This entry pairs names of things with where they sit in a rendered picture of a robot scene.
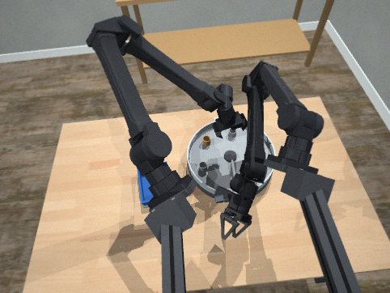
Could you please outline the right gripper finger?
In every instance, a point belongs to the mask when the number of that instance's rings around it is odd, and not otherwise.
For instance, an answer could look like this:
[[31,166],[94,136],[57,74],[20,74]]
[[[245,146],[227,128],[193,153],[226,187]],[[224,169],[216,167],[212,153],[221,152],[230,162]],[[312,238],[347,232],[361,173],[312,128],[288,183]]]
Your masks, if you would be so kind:
[[251,223],[244,223],[242,221],[240,221],[239,218],[237,218],[235,215],[233,217],[235,219],[235,221],[239,221],[241,222],[242,224],[244,224],[244,226],[237,232],[235,233],[235,230],[232,232],[232,237],[236,238],[237,236],[239,236],[247,227],[249,227],[251,225]]
[[[227,232],[226,235],[224,235],[225,221],[229,222],[232,225],[231,229]],[[224,240],[240,225],[235,220],[231,220],[223,216],[222,214],[220,215],[220,222],[221,222],[221,238]]]

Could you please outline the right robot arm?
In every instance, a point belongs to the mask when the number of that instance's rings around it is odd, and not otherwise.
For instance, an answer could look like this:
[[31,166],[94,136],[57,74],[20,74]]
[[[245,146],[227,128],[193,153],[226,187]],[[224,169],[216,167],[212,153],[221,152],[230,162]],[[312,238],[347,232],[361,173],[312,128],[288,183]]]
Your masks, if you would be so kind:
[[[286,137],[284,146],[281,146],[278,156],[268,154],[267,159],[315,174],[319,171],[308,165],[312,156],[309,153],[313,138],[319,136],[324,128],[324,118],[307,110],[276,71],[278,72],[276,66],[261,60],[242,81],[242,91],[248,98],[247,146],[240,174],[236,173],[231,179],[230,187],[244,197],[245,201],[254,200],[259,188],[255,182],[264,184],[267,173],[267,167],[263,165],[266,159],[264,100],[269,95],[278,106],[278,128],[285,130],[289,136]],[[216,203],[229,202],[227,207],[237,211],[242,198],[237,193],[218,186],[214,199]]]

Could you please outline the grey metal ring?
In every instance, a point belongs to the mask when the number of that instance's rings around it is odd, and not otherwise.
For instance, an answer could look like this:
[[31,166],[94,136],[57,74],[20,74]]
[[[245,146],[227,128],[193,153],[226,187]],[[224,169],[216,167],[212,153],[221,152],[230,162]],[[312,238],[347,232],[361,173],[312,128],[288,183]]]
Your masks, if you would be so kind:
[[[233,132],[233,133],[232,133]],[[229,129],[229,137],[234,138],[236,136],[236,129],[232,130],[231,128]]]
[[[205,168],[201,168],[201,166],[206,166]],[[202,161],[199,163],[199,170],[200,172],[206,172],[207,171],[207,163]]]

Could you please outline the bronze bushing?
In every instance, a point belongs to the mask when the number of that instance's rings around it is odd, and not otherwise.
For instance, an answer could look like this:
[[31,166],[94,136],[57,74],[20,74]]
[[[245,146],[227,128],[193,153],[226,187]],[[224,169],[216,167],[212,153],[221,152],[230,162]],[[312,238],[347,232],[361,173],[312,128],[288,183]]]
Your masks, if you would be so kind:
[[[206,140],[208,140],[208,141],[206,142]],[[203,137],[203,145],[205,145],[205,146],[210,145],[210,136],[206,135]]]

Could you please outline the blue open tray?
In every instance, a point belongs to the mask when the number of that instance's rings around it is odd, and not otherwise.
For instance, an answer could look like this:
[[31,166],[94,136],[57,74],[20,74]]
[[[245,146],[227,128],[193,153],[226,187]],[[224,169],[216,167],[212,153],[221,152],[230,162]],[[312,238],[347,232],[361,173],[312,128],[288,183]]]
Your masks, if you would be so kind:
[[[138,170],[138,169],[137,169]],[[138,183],[139,183],[139,189],[140,189],[140,196],[141,196],[141,203],[146,206],[147,203],[154,197],[150,190],[148,189],[150,187],[149,182],[145,178],[145,175],[142,176],[140,171],[138,170]]]

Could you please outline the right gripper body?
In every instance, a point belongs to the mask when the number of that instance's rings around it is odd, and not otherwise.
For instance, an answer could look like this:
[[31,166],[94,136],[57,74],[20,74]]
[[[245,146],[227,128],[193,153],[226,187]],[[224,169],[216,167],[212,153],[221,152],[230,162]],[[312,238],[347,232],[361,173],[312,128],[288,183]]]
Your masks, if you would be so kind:
[[[238,194],[238,196],[240,196],[240,194]],[[242,196],[240,196],[242,197]],[[252,216],[250,214],[248,214],[250,208],[251,208],[251,205],[252,205],[252,202],[253,200],[251,199],[246,199],[246,201],[244,200],[244,197],[241,198],[241,201],[240,201],[240,204],[238,206],[238,209],[237,211],[227,207],[224,212],[222,212],[221,214],[231,220],[235,220],[233,217],[234,217],[234,214],[237,218],[239,218],[242,222],[244,223],[252,223]],[[243,218],[244,217],[244,218]]]

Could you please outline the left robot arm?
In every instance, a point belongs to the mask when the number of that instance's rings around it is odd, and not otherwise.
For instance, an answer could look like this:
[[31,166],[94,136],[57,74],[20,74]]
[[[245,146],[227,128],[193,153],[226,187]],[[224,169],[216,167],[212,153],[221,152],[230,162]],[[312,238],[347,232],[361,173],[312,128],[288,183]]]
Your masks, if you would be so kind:
[[[129,129],[129,157],[150,184],[154,196],[150,209],[186,189],[190,175],[180,178],[164,158],[172,151],[171,139],[153,122],[141,100],[125,64],[126,53],[146,63],[153,70],[189,94],[206,111],[217,111],[218,118],[228,118],[233,110],[233,88],[220,84],[213,87],[190,74],[142,36],[142,26],[129,16],[122,15],[95,23],[87,46],[95,50]],[[131,34],[131,40],[127,39]],[[95,37],[95,38],[94,38]]]

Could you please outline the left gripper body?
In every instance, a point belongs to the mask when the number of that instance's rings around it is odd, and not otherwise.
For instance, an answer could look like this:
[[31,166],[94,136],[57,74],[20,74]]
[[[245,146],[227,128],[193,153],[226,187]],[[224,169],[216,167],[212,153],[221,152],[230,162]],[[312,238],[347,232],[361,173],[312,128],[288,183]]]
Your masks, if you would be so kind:
[[[235,118],[236,115],[236,118]],[[239,112],[236,111],[235,114],[228,118],[222,118],[222,123],[220,122],[219,118],[215,119],[216,122],[212,123],[212,126],[214,128],[214,132],[220,132],[223,130],[227,130],[231,128],[232,130],[238,129],[240,127],[246,126],[248,124],[248,121],[245,116],[240,116]]]

